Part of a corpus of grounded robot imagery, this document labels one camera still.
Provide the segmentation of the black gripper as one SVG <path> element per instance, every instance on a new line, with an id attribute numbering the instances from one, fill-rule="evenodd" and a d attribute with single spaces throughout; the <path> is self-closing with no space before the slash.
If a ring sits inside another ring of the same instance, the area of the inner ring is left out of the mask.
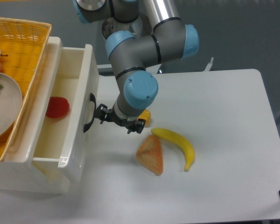
<path id="1" fill-rule="evenodd" d="M 138 133 L 141 134 L 145 124 L 145 119 L 137 119 L 134 121 L 127 121 L 126 118 L 119 118 L 113 109 L 107 109 L 107 106 L 100 104 L 94 111 L 94 119 L 99 119 L 100 124 L 104 121 L 115 123 L 118 126 L 125 127 L 127 129 L 127 134 Z"/>

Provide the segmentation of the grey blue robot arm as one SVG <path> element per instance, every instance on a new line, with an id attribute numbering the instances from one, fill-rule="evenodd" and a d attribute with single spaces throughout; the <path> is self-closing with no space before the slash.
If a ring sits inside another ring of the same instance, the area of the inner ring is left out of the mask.
<path id="1" fill-rule="evenodd" d="M 199 50 L 196 28 L 184 24 L 172 0 L 144 1 L 150 34 L 137 37 L 120 28 L 105 39 L 105 49 L 115 76 L 119 95 L 112 106 L 95 105 L 93 118 L 113 122 L 129 133 L 141 133 L 145 121 L 140 118 L 154 101 L 158 83 L 147 68 L 192 56 Z"/>

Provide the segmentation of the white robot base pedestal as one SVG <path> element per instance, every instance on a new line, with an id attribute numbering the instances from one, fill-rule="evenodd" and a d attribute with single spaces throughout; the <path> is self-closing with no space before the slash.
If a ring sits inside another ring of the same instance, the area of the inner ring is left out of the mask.
<path id="1" fill-rule="evenodd" d="M 139 16 L 136 20 L 131 23 L 120 23 L 114 18 L 108 18 L 104 20 L 102 24 L 102 35 L 106 40 L 111 34 L 124 30 L 130 31 L 136 38 L 143 37 L 152 33 L 152 27 L 149 21 L 149 18 L 143 14 L 139 13 Z M 99 74 L 102 76 L 113 76 L 112 66 L 110 64 L 98 65 Z M 153 74 L 162 74 L 163 67 L 162 65 L 154 65 L 147 68 L 148 72 Z"/>

